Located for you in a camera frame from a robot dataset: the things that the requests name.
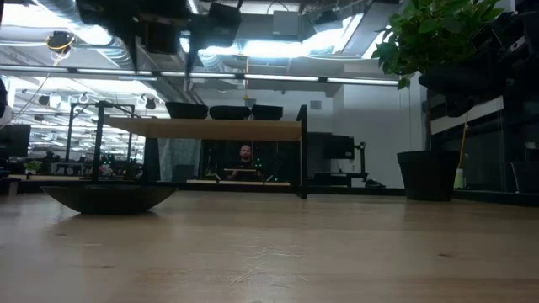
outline wooden shelf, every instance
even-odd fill
[[[300,121],[105,118],[104,123],[147,138],[298,141]]]

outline pipe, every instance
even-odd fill
[[[67,19],[71,23],[69,28],[77,35],[80,34],[80,30],[77,28],[88,29],[91,28],[85,24],[80,15],[78,14],[77,4],[73,0],[32,0],[36,5],[46,8],[56,16]],[[119,41],[110,36],[111,41],[108,46],[118,45]],[[98,50],[101,54],[108,57],[113,63],[122,69],[131,69],[131,56],[129,52],[122,49],[119,50]]]

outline cable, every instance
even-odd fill
[[[287,7],[284,3],[282,3],[281,1],[275,1],[275,0],[274,0],[272,3],[269,4],[268,10],[266,11],[266,14],[270,14],[270,8],[271,8],[275,3],[278,3],[278,4],[282,5],[283,8],[286,9],[286,12],[290,12],[290,9],[288,9],[288,7]]]

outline broom handle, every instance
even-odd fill
[[[464,122],[464,131],[462,132],[462,143],[461,143],[461,156],[458,160],[458,168],[462,168],[462,163],[464,162],[464,146],[466,145],[466,131],[468,130],[468,114],[466,112],[466,121]]]

